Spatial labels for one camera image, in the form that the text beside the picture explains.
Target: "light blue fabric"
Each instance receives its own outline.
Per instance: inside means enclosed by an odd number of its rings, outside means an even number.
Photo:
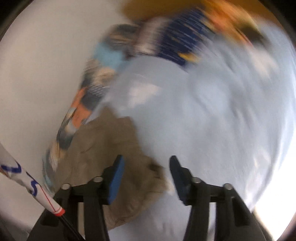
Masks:
[[[277,27],[260,27],[276,63],[269,77],[246,49],[215,39],[186,71],[157,57],[132,60],[104,103],[132,117],[143,151],[169,179],[168,160],[176,155],[205,182],[233,184],[251,209],[283,162],[296,121],[294,49]],[[189,212],[175,192],[167,193],[135,221],[111,230],[110,239],[183,240]]]
[[[97,44],[94,58],[99,60],[103,66],[110,67],[116,72],[120,65],[125,62],[125,56],[122,50],[113,50],[104,42]]]

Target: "metal pin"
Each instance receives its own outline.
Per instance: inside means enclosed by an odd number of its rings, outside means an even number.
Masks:
[[[93,178],[93,181],[94,181],[95,183],[100,183],[100,182],[103,181],[103,178],[102,178],[102,177],[94,177],[94,178]]]
[[[230,183],[225,183],[224,188],[226,188],[227,190],[231,190],[233,188],[233,186]]]
[[[68,190],[70,187],[71,187],[71,185],[70,185],[69,183],[64,183],[64,184],[61,186],[61,189],[63,189],[63,190]]]
[[[192,178],[192,181],[193,181],[194,183],[201,183],[201,182],[202,182],[202,180],[201,180],[200,178],[198,178],[198,177],[193,177],[193,178]]]

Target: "white surface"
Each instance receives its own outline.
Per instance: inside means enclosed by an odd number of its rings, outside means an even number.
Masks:
[[[35,0],[0,42],[0,142],[42,180],[45,150],[71,104],[99,37],[127,20],[104,0]],[[43,208],[0,175],[0,214],[30,230]]]
[[[294,134],[285,162],[255,207],[256,216],[274,240],[282,235],[296,213],[295,146]]]

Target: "red tip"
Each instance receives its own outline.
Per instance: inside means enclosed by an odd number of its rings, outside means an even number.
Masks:
[[[59,211],[58,213],[55,213],[55,215],[57,217],[60,217],[60,216],[63,216],[65,212],[66,212],[65,209],[62,208],[61,211]]]

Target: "blue gripper pad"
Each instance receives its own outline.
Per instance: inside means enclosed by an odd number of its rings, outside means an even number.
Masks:
[[[118,155],[113,163],[113,166],[104,170],[102,177],[107,185],[107,203],[110,205],[118,193],[121,178],[124,172],[124,158]]]
[[[173,177],[179,199],[189,205],[192,175],[187,168],[181,167],[176,156],[170,158],[170,172]]]

